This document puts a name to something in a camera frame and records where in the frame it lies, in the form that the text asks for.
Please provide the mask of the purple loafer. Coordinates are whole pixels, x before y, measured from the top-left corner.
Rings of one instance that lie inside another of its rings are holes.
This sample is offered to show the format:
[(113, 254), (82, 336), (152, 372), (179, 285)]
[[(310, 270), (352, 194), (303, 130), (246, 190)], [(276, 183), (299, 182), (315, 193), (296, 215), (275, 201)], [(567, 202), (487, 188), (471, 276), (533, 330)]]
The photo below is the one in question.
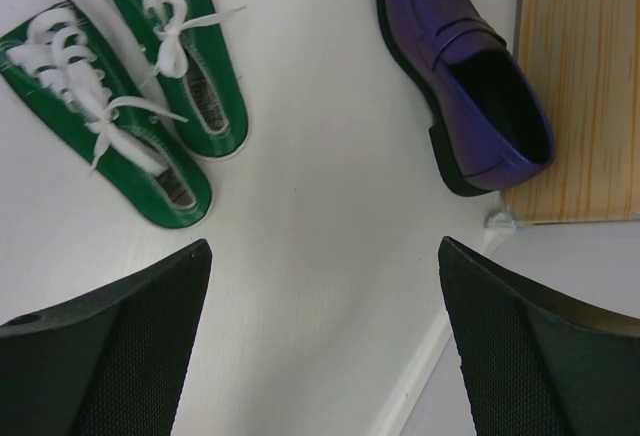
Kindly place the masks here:
[(502, 191), (551, 165), (551, 124), (506, 41), (471, 0), (376, 5), (387, 48), (432, 112), (429, 137), (450, 191)]

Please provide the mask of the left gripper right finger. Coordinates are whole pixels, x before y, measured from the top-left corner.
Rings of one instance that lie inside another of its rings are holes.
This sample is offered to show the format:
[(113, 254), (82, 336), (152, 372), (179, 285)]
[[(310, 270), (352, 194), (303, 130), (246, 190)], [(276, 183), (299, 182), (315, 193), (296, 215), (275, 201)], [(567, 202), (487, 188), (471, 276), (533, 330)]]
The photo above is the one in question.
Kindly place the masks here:
[(479, 435), (636, 435), (639, 321), (445, 237), (439, 278)]

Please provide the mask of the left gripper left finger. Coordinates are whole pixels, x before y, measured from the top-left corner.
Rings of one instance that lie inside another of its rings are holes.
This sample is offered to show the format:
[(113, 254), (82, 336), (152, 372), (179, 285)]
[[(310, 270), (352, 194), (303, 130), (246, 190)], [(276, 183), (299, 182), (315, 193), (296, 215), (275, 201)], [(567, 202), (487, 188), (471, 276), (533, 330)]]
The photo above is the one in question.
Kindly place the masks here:
[(211, 265), (200, 239), (2, 324), (2, 434), (170, 434)]

